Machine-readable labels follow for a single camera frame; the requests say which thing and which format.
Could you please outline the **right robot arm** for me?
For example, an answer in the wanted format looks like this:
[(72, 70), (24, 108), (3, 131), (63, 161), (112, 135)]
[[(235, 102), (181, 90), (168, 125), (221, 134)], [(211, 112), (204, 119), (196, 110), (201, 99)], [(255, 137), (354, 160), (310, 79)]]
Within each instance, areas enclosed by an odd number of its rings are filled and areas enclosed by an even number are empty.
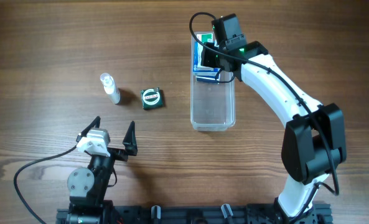
[(215, 42), (200, 43), (201, 64), (231, 72), (254, 89), (285, 128), (281, 159), (288, 178), (274, 201), (276, 222), (305, 219), (313, 214), (312, 201), (321, 187), (340, 193), (337, 167), (347, 158), (342, 110), (302, 91), (260, 42), (247, 42), (236, 14), (213, 17), (211, 25)]

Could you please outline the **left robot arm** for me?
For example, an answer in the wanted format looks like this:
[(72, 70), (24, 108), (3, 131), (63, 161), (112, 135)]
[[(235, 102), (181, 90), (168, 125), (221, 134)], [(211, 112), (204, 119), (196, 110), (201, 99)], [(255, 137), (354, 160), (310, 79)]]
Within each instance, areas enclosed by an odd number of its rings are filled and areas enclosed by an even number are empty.
[(122, 223), (123, 218), (114, 208), (113, 202), (105, 199), (106, 190), (113, 185), (110, 177), (116, 175), (116, 161), (126, 162), (136, 156), (138, 145), (135, 122), (129, 124), (123, 139), (123, 149), (110, 147), (110, 135), (100, 127), (101, 118), (96, 117), (77, 136), (76, 148), (90, 155), (87, 167), (75, 169), (68, 177), (70, 205), (63, 223)]

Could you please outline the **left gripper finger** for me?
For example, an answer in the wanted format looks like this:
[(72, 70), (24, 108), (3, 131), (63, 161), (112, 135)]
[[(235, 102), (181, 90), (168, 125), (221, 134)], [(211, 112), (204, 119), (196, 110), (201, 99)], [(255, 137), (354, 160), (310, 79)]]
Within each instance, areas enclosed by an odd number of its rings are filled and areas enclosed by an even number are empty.
[(136, 156), (138, 153), (138, 145), (135, 135), (135, 122), (131, 121), (126, 135), (123, 139), (123, 145), (129, 156)]
[(81, 140), (82, 137), (86, 137), (91, 128), (100, 127), (101, 118), (97, 116), (82, 132), (78, 133), (77, 140)]

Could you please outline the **green Zam-Buk ointment box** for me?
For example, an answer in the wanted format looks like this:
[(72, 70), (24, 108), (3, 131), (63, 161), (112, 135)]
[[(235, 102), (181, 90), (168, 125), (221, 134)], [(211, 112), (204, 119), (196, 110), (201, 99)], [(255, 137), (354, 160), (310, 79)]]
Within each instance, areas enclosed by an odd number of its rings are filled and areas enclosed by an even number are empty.
[(144, 110), (153, 110), (164, 106), (159, 87), (141, 90), (141, 102)]

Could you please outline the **white green medicine box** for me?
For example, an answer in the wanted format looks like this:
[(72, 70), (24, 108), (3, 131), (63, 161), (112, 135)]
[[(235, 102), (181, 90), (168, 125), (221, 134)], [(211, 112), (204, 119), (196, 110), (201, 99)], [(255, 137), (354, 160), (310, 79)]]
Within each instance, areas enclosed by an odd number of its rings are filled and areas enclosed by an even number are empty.
[(212, 33), (197, 34), (196, 37), (203, 44), (206, 44), (206, 43), (214, 43), (215, 42)]

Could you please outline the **Hansaplast plaster box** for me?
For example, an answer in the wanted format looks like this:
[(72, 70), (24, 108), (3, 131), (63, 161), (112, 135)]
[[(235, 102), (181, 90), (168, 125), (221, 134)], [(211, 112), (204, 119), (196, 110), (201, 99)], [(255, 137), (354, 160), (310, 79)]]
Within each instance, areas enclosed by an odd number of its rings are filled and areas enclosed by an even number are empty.
[(193, 75), (197, 82), (203, 83), (218, 83), (220, 76), (218, 75), (218, 68), (201, 67), (193, 71)]

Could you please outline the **blue medicine box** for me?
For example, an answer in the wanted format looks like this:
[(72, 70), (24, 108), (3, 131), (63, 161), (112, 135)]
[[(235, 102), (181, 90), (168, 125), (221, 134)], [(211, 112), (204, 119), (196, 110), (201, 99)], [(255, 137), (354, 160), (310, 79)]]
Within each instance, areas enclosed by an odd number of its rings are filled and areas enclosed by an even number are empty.
[(193, 41), (192, 50), (193, 50), (192, 57), (193, 75), (213, 76), (218, 72), (217, 68), (205, 67), (201, 65), (203, 47), (197, 41)]

